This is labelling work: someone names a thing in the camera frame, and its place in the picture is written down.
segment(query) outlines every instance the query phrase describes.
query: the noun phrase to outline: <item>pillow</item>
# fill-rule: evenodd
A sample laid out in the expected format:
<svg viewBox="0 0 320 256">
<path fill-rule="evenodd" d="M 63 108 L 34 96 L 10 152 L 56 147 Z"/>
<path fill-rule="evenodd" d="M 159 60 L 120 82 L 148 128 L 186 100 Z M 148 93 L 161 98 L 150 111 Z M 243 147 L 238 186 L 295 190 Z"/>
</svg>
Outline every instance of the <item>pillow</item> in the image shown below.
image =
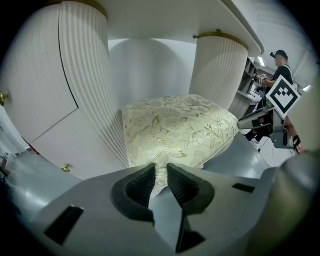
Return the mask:
<svg viewBox="0 0 320 256">
<path fill-rule="evenodd" d="M 151 197 L 168 185 L 167 163 L 202 167 L 239 130 L 233 114 L 194 94 L 141 100 L 122 118 L 129 165 L 155 163 Z"/>
</svg>

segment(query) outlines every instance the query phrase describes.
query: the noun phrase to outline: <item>gold knob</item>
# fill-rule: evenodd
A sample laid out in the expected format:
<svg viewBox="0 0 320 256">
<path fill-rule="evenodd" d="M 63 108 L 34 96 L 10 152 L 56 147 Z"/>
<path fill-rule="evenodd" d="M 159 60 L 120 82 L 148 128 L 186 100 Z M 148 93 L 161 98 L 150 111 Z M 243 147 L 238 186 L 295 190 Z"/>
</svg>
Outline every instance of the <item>gold knob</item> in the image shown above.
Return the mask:
<svg viewBox="0 0 320 256">
<path fill-rule="evenodd" d="M 68 166 L 69 166 L 69 165 L 68 165 L 67 163 L 65 163 L 65 164 L 64 164 L 64 167 L 62 167 L 61 170 L 64 171 L 65 173 L 70 172 L 70 169 L 68 168 Z"/>
<path fill-rule="evenodd" d="M 5 105 L 5 98 L 9 97 L 9 93 L 6 91 L 5 94 L 3 94 L 0 91 L 0 105 L 3 107 Z"/>
</svg>

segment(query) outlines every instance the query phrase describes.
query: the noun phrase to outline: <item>white ceiling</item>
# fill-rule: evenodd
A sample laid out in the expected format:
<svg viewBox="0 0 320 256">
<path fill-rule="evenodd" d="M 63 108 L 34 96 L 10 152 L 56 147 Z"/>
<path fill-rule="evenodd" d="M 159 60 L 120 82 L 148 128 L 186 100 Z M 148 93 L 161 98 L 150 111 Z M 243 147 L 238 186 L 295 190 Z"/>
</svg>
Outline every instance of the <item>white ceiling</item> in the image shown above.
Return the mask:
<svg viewBox="0 0 320 256">
<path fill-rule="evenodd" d="M 278 1 L 242 0 L 252 4 L 256 14 L 257 35 L 264 46 L 262 58 L 265 71 L 274 72 L 276 66 L 270 52 L 279 49 L 288 55 L 293 76 L 302 87 L 312 84 L 319 65 L 317 55 L 303 28 Z"/>
</svg>

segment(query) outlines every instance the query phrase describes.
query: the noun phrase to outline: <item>ribbed column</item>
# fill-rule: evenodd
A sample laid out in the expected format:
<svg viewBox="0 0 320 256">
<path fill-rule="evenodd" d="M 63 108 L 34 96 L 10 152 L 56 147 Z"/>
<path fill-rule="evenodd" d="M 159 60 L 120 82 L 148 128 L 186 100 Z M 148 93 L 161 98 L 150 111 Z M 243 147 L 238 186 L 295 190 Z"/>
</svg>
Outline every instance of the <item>ribbed column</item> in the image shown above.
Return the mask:
<svg viewBox="0 0 320 256">
<path fill-rule="evenodd" d="M 61 3 L 59 42 L 68 85 L 114 161 L 127 167 L 123 126 L 110 92 L 107 33 L 107 19 L 96 8 L 74 1 Z"/>
<path fill-rule="evenodd" d="M 189 93 L 228 109 L 239 87 L 247 57 L 247 49 L 229 38 L 199 38 Z"/>
</svg>

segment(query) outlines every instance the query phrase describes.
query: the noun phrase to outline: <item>man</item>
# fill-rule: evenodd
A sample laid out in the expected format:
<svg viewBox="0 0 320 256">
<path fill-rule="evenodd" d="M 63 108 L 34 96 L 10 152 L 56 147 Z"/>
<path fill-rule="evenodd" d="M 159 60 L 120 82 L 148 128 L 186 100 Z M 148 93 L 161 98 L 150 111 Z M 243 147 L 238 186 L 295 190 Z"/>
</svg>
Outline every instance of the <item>man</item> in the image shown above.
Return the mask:
<svg viewBox="0 0 320 256">
<path fill-rule="evenodd" d="M 291 71 L 288 64 L 288 56 L 284 50 L 277 50 L 274 55 L 274 64 L 278 67 L 273 75 L 272 80 L 261 80 L 258 79 L 258 83 L 262 86 L 265 86 L 265 93 L 263 98 L 257 105 L 257 110 L 266 106 L 266 94 L 270 91 L 271 87 L 275 84 L 276 80 L 280 75 L 282 75 L 291 85 L 293 84 Z M 248 141 L 251 141 L 254 138 L 254 142 L 259 144 L 263 135 L 259 134 L 259 129 L 249 131 L 245 137 Z"/>
</svg>

